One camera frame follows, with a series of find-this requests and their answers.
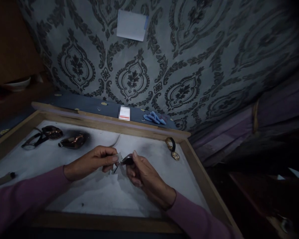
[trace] purple curtain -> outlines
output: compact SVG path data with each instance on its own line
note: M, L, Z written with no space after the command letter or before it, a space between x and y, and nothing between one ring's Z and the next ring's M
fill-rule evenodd
M293 122L293 119L299 116L299 80L275 91L270 96L267 95L259 99L258 132L279 128L279 132L286 133L299 128L299 123ZM221 162L253 135L252 109L253 105L247 107L209 134L192 142L197 156L205 167Z

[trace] blue table surface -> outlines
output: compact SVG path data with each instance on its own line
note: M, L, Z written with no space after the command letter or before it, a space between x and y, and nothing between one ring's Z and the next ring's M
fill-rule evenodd
M79 109L89 113L110 116L118 118L120 106L119 104L98 100L81 95L75 95L68 92L55 92L52 95L42 98L37 102L51 104L66 109ZM0 122L0 137L4 135L8 130L22 122L25 118L31 115L35 110L32 107L28 107L20 112L17 116L3 120ZM166 125L155 124L153 122L144 120L143 115L149 114L150 111L142 111L139 108L131 107L131 121L145 123L163 128L176 129L175 123L168 115L161 115L157 113L157 116L163 118ZM108 231L92 231L92 230L64 230L64 229L49 229L49 228L29 228L25 233L29 238L48 238L48 237L64 237L68 238L184 238L183 234L161 234L161 233L137 233L137 232L108 232Z

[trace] forearm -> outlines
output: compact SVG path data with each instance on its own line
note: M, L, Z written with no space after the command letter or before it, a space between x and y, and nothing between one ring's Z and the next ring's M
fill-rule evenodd
M0 234L29 210L40 208L68 183L61 166L0 189Z
M240 238L233 229L178 192L174 205L166 213L190 238Z

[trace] patterned wall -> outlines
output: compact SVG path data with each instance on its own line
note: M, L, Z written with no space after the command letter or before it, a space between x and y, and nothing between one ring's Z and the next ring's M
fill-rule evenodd
M53 83L207 127L299 64L282 0L19 0ZM149 15L143 42L116 37L118 9Z

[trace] hand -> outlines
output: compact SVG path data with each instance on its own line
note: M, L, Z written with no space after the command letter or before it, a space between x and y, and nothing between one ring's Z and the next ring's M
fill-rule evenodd
M176 199L176 192L168 186L150 162L138 156L133 151L134 164L126 166L126 173L132 184L140 187L145 194L155 203L160 205L164 210L171 208Z
M97 146L82 157L63 167L65 177L69 181L85 178L99 167L103 166L105 173L113 168L113 164L119 159L115 148Z

